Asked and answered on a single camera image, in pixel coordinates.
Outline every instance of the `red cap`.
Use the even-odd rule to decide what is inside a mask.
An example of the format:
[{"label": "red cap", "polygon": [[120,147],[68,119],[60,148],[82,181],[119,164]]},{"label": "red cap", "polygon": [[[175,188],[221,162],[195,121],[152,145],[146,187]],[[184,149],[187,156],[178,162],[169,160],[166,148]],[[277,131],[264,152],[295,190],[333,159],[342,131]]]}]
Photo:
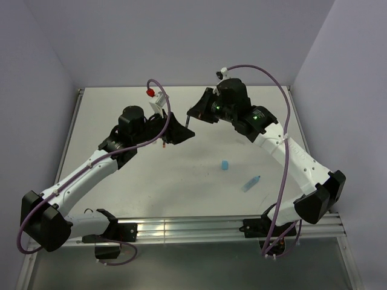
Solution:
[{"label": "red cap", "polygon": [[146,94],[150,97],[154,97],[155,96],[155,91],[153,89],[147,89],[146,90]]}]

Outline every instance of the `wall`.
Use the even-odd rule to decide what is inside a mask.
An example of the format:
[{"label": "wall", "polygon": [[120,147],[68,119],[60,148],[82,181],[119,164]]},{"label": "wall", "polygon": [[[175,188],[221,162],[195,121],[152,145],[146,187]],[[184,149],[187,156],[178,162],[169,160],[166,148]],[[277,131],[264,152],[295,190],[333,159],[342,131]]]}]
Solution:
[{"label": "wall", "polygon": [[[293,83],[334,0],[25,0],[82,86],[208,85],[255,63]],[[247,84],[272,84],[246,70]]]},{"label": "wall", "polygon": [[21,0],[0,1],[0,281],[14,289],[21,198],[52,185],[75,87]]},{"label": "wall", "polygon": [[336,0],[293,86],[316,158],[341,169],[337,208],[367,289],[387,285],[387,2]]}]

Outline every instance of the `white table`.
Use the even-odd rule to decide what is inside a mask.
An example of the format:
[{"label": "white table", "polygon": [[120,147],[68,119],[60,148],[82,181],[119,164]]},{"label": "white table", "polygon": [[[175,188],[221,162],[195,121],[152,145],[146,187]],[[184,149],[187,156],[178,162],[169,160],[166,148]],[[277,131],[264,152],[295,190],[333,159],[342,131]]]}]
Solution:
[{"label": "white table", "polygon": [[[186,112],[202,96],[205,87],[166,87],[172,112],[185,124]],[[152,113],[145,88],[86,88],[75,120],[61,178],[82,164],[109,135],[122,110],[141,106]],[[269,109],[283,124],[285,101],[274,86],[250,86],[252,104]],[[283,168],[266,151],[220,121],[208,124],[191,118],[196,133],[179,145],[162,148],[161,140],[138,154],[115,174],[104,179],[82,198],[72,214],[86,208],[104,208],[117,217],[191,217],[261,214],[276,202]],[[301,130],[291,109],[289,135],[302,147]],[[222,160],[229,169],[221,170]],[[248,192],[241,187],[250,178],[261,179]],[[300,189],[289,176],[284,200]]]}]

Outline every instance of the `robotic arm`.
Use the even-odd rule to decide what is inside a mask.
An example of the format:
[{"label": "robotic arm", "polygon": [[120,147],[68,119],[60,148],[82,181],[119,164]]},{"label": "robotic arm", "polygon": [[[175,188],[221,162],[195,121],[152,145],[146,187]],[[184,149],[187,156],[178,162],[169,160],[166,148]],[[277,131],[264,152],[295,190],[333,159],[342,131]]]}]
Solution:
[{"label": "robotic arm", "polygon": [[[252,143],[265,149],[281,165],[285,163],[285,142],[290,151],[288,171],[301,188],[301,193],[281,203],[275,221],[275,235],[283,233],[294,221],[316,224],[337,202],[345,183],[341,171],[331,172],[319,164],[292,138],[284,136],[284,128],[265,107],[251,105],[245,84],[230,78],[226,68],[217,73],[221,81],[215,89],[206,88],[199,102],[187,115],[208,123],[228,121],[234,129]],[[261,216],[253,230],[256,236],[266,237],[275,212],[275,204]]]},{"label": "robotic arm", "polygon": [[[70,216],[68,213],[96,184],[120,170],[137,154],[137,149],[123,149],[157,137],[167,122],[167,115],[162,110],[165,103],[166,97],[162,92],[154,95],[150,104],[155,114],[148,120],[142,108],[125,108],[109,137],[78,169],[40,194],[28,192],[22,199],[21,223],[44,199],[49,198],[52,193],[57,194],[34,213],[24,231],[49,252],[58,249],[67,239],[73,237],[95,234],[105,239],[115,239],[118,235],[118,220],[108,211],[99,209],[77,216]],[[165,143],[179,144],[195,136],[195,133],[176,120],[172,112],[170,114],[167,128],[161,136]]]}]

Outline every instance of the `gray floor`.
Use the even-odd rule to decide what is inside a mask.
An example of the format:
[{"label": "gray floor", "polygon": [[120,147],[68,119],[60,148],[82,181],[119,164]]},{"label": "gray floor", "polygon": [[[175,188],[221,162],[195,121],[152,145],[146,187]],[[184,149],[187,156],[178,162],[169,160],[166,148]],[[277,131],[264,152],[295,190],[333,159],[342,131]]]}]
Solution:
[{"label": "gray floor", "polygon": [[136,260],[116,267],[96,263],[93,246],[42,251],[29,290],[351,289],[334,238],[301,240],[275,262],[260,256],[255,241],[138,248]]}]

